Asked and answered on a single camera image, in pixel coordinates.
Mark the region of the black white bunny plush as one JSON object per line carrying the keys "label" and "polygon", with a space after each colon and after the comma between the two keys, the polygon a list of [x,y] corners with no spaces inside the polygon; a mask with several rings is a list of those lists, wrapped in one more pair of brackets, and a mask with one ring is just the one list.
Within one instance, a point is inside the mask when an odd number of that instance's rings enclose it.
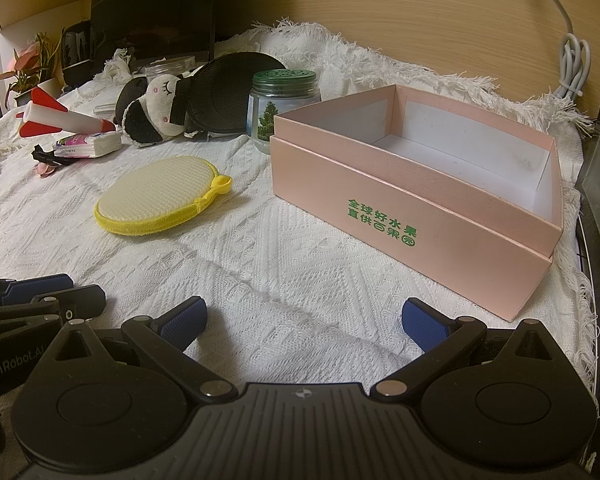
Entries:
{"label": "black white bunny plush", "polygon": [[176,86],[182,76],[162,74],[148,79],[131,78],[116,103],[114,123],[138,146],[154,145],[176,138],[185,128],[171,122]]}

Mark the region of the potted plant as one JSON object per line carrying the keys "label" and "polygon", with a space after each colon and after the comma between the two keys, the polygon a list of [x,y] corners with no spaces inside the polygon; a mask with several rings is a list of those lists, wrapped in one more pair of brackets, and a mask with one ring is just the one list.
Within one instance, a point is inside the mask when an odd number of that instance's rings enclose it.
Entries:
{"label": "potted plant", "polygon": [[9,108],[9,97],[28,98],[30,91],[41,86],[53,98],[61,95],[61,84],[57,78],[58,51],[61,42],[53,42],[44,32],[38,32],[32,42],[21,51],[14,51],[12,64],[0,74],[6,80],[4,107]]}

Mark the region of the green lid glass jar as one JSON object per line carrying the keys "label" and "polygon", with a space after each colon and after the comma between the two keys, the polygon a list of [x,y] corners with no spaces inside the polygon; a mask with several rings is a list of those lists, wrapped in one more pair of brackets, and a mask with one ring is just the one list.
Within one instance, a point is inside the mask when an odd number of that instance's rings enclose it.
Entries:
{"label": "green lid glass jar", "polygon": [[321,101],[312,70],[262,70],[252,77],[246,129],[256,148],[268,154],[276,115]]}

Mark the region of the clear candle jar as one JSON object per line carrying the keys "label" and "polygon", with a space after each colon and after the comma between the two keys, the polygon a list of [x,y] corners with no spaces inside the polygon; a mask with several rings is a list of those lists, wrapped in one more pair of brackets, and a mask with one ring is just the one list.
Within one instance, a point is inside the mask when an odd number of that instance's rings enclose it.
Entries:
{"label": "clear candle jar", "polygon": [[194,56],[180,56],[179,58],[160,58],[143,67],[143,74],[155,78],[163,74],[181,75],[190,72],[197,66]]}

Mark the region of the black monitor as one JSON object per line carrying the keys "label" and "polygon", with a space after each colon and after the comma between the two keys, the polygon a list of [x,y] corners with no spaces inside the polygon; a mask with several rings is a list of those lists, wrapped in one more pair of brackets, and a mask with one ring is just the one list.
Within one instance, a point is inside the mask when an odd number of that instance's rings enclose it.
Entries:
{"label": "black monitor", "polygon": [[92,0],[91,25],[98,68],[118,49],[137,61],[214,57],[214,0]]}

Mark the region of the red white rocket toy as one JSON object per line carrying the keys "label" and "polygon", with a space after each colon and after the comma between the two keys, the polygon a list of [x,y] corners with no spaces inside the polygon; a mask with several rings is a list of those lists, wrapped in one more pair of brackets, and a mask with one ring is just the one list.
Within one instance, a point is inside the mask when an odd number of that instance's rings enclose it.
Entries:
{"label": "red white rocket toy", "polygon": [[61,131],[95,134],[114,130],[116,126],[109,120],[72,112],[43,89],[35,87],[22,113],[19,134],[22,138],[32,138]]}

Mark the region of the pink tissue packet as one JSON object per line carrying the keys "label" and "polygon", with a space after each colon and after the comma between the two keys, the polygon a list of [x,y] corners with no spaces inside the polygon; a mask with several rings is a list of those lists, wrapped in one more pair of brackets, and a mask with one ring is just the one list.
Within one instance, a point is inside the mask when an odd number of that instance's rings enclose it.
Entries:
{"label": "pink tissue packet", "polygon": [[75,134],[55,142],[54,155],[62,158],[99,158],[122,148],[117,131]]}

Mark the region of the yellow round sponge pad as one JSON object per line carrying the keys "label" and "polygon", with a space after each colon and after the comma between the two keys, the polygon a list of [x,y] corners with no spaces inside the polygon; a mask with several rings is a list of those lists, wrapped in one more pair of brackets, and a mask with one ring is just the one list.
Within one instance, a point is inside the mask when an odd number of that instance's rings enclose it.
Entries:
{"label": "yellow round sponge pad", "polygon": [[94,217],[110,233],[156,234],[197,217],[231,187],[232,178],[208,160],[160,159],[118,179],[96,203]]}

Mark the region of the white woven tablecloth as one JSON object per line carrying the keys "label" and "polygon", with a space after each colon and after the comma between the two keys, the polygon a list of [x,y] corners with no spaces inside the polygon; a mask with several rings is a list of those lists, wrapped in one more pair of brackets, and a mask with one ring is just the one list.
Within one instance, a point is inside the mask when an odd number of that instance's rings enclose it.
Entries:
{"label": "white woven tablecloth", "polygon": [[[597,326],[591,284],[580,271],[576,181],[583,162],[569,102],[546,94],[522,103],[489,77],[440,75],[352,44],[319,24],[259,25],[218,44],[219,53],[261,51],[318,76],[326,99],[404,84],[475,104],[550,134],[557,143],[565,231],[557,256],[524,309],[550,330],[585,385],[595,382]],[[14,113],[0,119],[0,278],[65,273],[107,294],[100,327],[156,316],[189,296],[206,300],[207,329],[190,355],[236,385],[360,382],[370,386],[419,351],[403,333],[403,301],[420,298],[449,316],[498,319],[472,302],[317,219],[273,192],[271,161],[246,136],[177,138],[78,162],[50,177],[34,169],[34,141]],[[122,174],[181,155],[207,159],[233,180],[199,217],[168,232],[115,236],[94,218],[99,196]]]}

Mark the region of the pink flower hair clip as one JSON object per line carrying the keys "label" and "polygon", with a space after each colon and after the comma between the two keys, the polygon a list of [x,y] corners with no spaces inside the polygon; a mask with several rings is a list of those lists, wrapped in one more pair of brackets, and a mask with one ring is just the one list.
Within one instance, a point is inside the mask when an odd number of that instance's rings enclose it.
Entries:
{"label": "pink flower hair clip", "polygon": [[53,151],[46,152],[39,145],[35,145],[31,155],[36,160],[35,172],[41,178],[48,177],[59,168],[70,166],[78,161],[76,158],[58,157]]}

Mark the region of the pink cardboard box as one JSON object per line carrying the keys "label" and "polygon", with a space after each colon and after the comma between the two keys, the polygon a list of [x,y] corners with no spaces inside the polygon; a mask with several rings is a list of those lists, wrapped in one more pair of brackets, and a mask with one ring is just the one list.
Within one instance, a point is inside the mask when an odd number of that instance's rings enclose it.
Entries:
{"label": "pink cardboard box", "polygon": [[539,286],[562,236],[555,140],[402,86],[280,114],[275,194],[503,320]]}

